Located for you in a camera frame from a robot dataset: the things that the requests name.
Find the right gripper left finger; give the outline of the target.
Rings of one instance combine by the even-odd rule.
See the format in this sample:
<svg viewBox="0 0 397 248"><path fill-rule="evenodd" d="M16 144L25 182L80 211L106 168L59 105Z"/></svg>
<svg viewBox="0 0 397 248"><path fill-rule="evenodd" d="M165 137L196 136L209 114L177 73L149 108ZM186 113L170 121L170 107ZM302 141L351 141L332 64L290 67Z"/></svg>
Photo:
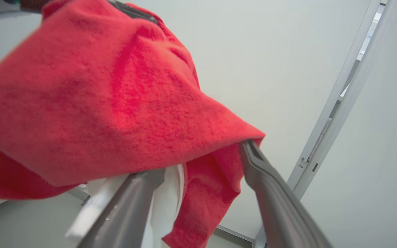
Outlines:
<svg viewBox="0 0 397 248"><path fill-rule="evenodd" d="M78 248L140 248L153 192L164 182L164 171L127 176Z"/></svg>

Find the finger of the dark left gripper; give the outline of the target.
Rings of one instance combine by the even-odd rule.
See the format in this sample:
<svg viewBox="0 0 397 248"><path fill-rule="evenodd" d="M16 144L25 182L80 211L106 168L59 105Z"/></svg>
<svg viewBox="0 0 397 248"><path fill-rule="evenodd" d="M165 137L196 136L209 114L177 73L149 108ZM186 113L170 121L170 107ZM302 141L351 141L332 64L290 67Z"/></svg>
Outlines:
<svg viewBox="0 0 397 248"><path fill-rule="evenodd" d="M126 4L116 1L116 0L108 0L108 2L113 7L115 7L117 10L121 11L122 13L128 15L129 17L131 17L133 19L145 19L145 20L148 20L154 24L158 24L156 18L148 13L140 11L134 7L131 7L129 5L126 5Z"/></svg>

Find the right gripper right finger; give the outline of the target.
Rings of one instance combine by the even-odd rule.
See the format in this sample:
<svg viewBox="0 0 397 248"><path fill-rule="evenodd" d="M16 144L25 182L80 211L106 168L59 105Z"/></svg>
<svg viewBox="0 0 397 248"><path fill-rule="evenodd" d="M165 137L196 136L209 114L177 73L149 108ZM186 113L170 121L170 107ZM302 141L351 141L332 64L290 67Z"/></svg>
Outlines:
<svg viewBox="0 0 397 248"><path fill-rule="evenodd" d="M265 248L333 248L255 141L238 147L245 180L258 201Z"/></svg>

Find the red garment with white trim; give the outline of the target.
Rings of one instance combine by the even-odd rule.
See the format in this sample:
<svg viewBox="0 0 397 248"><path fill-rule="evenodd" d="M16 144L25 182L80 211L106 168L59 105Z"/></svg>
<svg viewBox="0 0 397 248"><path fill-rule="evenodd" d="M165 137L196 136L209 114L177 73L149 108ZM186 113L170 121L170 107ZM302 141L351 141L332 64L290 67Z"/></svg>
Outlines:
<svg viewBox="0 0 397 248"><path fill-rule="evenodd" d="M0 61L0 199L180 165L170 248L205 248L241 192L238 143L265 134L200 89L189 51L154 13L52 0Z"/></svg>

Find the grey partition base rail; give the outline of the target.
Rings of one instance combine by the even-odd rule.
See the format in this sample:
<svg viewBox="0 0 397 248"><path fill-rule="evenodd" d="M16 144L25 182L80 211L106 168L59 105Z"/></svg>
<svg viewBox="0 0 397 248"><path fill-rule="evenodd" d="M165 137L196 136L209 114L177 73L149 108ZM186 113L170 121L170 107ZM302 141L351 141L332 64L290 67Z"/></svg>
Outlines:
<svg viewBox="0 0 397 248"><path fill-rule="evenodd" d="M214 230L214 235L223 238L230 243L241 246L242 248L252 248L254 241L254 239L230 230L229 228L223 227L222 225L219 225Z"/></svg>

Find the grey double partition corner post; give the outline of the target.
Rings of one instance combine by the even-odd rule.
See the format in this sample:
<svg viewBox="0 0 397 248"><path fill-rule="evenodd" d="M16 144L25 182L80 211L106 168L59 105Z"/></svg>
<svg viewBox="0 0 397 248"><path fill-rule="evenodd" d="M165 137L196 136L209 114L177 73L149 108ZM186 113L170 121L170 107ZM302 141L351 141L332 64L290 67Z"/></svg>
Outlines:
<svg viewBox="0 0 397 248"><path fill-rule="evenodd" d="M387 2L389 0L371 0L351 52L318 120L318 124L322 125L322 128L314 129L302 152L300 161L296 163L290 177L285 181L299 202L301 202L315 174L321 168L321 164L342 128L347 116L346 110L353 106L352 101L358 94L354 76L357 70L364 65L362 59L367 58L367 52L361 52L361 49L370 50L372 40L367 36L370 33L375 33L378 29L378 21L384 14L383 8ZM266 235L262 225L253 241L252 248L265 248L265 246Z"/></svg>

